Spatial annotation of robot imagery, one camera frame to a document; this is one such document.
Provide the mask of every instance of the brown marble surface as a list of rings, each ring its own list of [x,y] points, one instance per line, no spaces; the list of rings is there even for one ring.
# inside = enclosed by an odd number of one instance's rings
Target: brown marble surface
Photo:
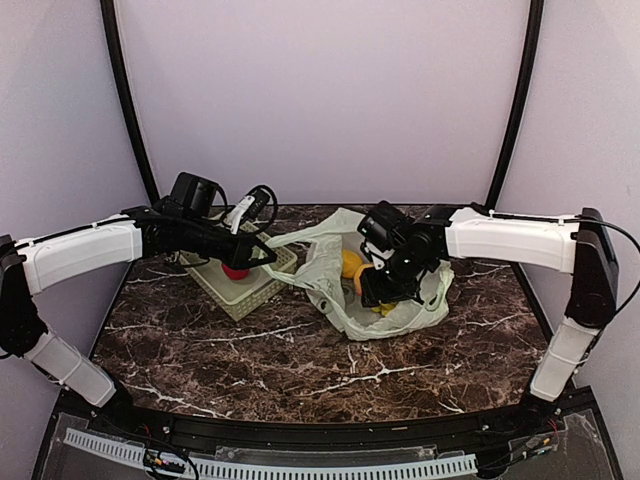
[[[314,225],[335,208],[282,207],[270,233]],[[439,325],[360,343],[302,290],[286,288],[236,323],[182,267],[139,261],[94,360],[139,406],[217,418],[370,422],[516,403],[546,346],[538,323],[508,265],[453,269],[450,314]]]

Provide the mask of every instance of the lemon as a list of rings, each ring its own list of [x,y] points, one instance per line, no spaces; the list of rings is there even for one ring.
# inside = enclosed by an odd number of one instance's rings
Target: lemon
[[[353,278],[363,263],[357,253],[351,250],[342,250],[342,276],[344,278]]]

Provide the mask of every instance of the white wall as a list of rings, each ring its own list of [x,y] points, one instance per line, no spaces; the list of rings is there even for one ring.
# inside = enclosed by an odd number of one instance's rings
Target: white wall
[[[161,192],[484,201],[528,0],[119,0]]]
[[[145,203],[97,1],[3,1],[0,233],[38,236]],[[123,268],[54,287],[43,319],[88,352]],[[0,363],[2,478],[30,478],[57,389],[25,361]]]
[[[552,214],[594,206],[640,238],[640,3],[547,2],[522,131],[501,210]],[[612,233],[620,298],[640,275]],[[570,278],[527,269],[557,324]],[[578,384],[591,384],[626,478],[640,478],[640,298],[609,326]]]

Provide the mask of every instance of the black pole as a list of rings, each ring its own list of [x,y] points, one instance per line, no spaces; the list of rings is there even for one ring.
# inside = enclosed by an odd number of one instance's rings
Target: black pole
[[[527,22],[527,33],[524,39],[524,49],[522,51],[522,61],[520,62],[520,71],[518,73],[518,82],[516,91],[513,96],[513,104],[511,105],[511,113],[509,114],[509,122],[502,141],[500,156],[496,164],[496,170],[493,174],[489,194],[485,202],[486,208],[495,208],[498,204],[500,192],[504,186],[504,181],[509,170],[509,163],[513,156],[513,149],[518,138],[518,130],[522,122],[522,114],[527,101],[527,93],[529,92],[529,83],[531,83],[531,73],[533,72],[533,63],[536,58],[536,49],[538,48],[538,37],[540,36],[540,26],[542,25],[542,10],[544,0],[531,0],[529,7],[529,20]]]
[[[109,49],[109,57],[111,58],[113,77],[116,81],[118,97],[120,97],[122,115],[124,116],[124,121],[127,125],[129,139],[131,140],[131,147],[133,148],[133,154],[136,157],[136,163],[138,164],[138,170],[140,170],[140,175],[142,176],[144,188],[147,191],[149,201],[153,204],[160,199],[160,194],[158,193],[156,181],[153,178],[149,157],[147,156],[147,151],[145,150],[144,142],[142,141],[138,117],[136,116],[136,111],[133,106],[133,98],[131,96],[129,80],[127,78],[127,70],[124,64],[124,57],[122,56],[120,35],[118,34],[118,21],[116,19],[115,6],[113,4],[113,0],[100,0],[100,6],[102,7],[104,33],[107,38],[107,47]]]

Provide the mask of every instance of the white vent strip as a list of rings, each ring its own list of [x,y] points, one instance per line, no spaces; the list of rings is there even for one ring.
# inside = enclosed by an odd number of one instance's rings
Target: white vent strip
[[[64,443],[122,465],[144,468],[144,448],[139,446],[140,444],[108,440],[72,428],[67,429]],[[163,454],[163,458],[184,465],[175,455]],[[203,480],[435,480],[474,474],[478,471],[476,456],[473,454],[398,465],[332,468],[242,465],[201,458],[192,458],[192,461]],[[190,466],[187,466],[185,474],[180,478],[194,478]]]

